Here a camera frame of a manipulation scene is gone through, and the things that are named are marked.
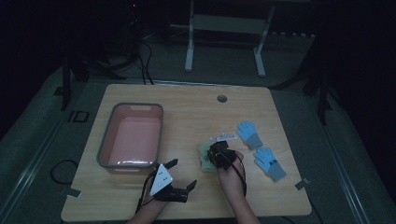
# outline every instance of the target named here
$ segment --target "dark background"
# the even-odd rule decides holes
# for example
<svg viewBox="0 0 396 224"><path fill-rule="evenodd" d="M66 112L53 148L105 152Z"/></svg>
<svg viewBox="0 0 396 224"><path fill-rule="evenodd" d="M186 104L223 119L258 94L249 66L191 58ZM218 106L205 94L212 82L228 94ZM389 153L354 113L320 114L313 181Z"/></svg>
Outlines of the dark background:
<svg viewBox="0 0 396 224"><path fill-rule="evenodd" d="M237 10L240 1L201 1L198 9L260 16L262 7ZM106 46L127 22L138 20L167 34L169 24L188 24L189 1L2 1L0 3L0 138L7 133L45 79L76 52L106 61ZM331 85L357 128L389 194L396 158L396 4L390 0L277 3L270 30L316 35L305 61L326 63ZM78 78L88 74L79 65Z"/></svg>

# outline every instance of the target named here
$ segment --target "green cloth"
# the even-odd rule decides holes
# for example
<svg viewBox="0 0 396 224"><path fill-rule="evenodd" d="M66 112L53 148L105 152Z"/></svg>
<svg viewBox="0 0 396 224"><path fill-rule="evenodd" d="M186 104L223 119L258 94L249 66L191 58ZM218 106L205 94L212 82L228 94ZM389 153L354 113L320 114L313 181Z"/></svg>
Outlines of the green cloth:
<svg viewBox="0 0 396 224"><path fill-rule="evenodd" d="M209 158L207 157L207 151L212 145L213 143L211 142L201 143L199 145L199 160L201 162L202 172L216 174L218 172L218 168L212 162L210 162Z"/></svg>

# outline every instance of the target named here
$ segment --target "gray floor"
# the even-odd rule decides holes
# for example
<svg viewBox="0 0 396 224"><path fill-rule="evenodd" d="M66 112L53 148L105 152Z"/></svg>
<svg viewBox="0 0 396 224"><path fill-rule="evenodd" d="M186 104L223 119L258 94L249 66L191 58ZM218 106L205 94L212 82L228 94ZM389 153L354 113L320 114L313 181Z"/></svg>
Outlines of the gray floor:
<svg viewBox="0 0 396 224"><path fill-rule="evenodd" d="M185 37L178 35L168 42L158 42L155 35L146 38L152 49L149 72L155 84L272 86L295 75L312 42L312 38L303 36L269 36L262 53L267 77L262 78L257 76L252 41L230 45L214 43L207 36L197 40L193 70L185 73ZM144 46L141 53L144 60L149 57L149 49ZM1 217L6 217L9 223L61 223L69 186L51 180L50 170L62 160L79 161L109 83L143 83L138 64L119 74L128 79L114 81L92 72L88 83L73 81L72 102L64 112L60 111L62 99L53 95L62 83L61 73L49 77L0 143ZM324 223L395 223L395 204L382 186L347 113L329 97L332 110L326 112L328 124L321 125L316 116L318 97L304 96L301 91L304 83L302 80L282 91L272 91L301 176L311 181L306 187L308 196L318 210L309 216L287 218L295 223L319 223L318 216ZM68 121L72 111L89 112L87 122ZM64 164L57 169L56 176L71 181L75 171L72 164ZM22 188L26 191L14 190L19 180L27 183L29 188ZM290 223L284 217L261 217L261 221ZM158 221L204 222L208 220Z"/></svg>

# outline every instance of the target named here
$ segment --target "pink tray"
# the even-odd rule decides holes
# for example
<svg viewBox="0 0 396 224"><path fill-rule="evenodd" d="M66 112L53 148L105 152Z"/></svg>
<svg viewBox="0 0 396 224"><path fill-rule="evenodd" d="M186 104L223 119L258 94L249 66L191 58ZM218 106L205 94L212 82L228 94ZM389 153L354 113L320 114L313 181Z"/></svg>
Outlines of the pink tray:
<svg viewBox="0 0 396 224"><path fill-rule="evenodd" d="M157 104L115 105L97 161L110 173L152 170L157 162L163 107Z"/></svg>

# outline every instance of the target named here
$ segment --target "person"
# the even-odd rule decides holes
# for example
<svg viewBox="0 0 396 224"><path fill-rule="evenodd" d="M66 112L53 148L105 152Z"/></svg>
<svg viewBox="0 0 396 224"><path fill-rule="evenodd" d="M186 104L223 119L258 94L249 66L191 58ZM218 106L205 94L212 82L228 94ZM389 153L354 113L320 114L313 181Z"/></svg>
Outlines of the person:
<svg viewBox="0 0 396 224"><path fill-rule="evenodd" d="M244 155L235 151L236 155L241 160L235 160L233 165L240 174L244 173L242 166L242 159ZM243 186L241 180L233 168L224 170L223 168L218 169L218 177L221 189L223 190L228 203L233 209L235 218L238 224L260 224L257 219L248 200L245 198ZM127 224L149 224L157 219L161 211L168 205L168 202L159 202L152 199L152 196L147 194L143 200L143 205L140 210L130 219Z"/></svg>

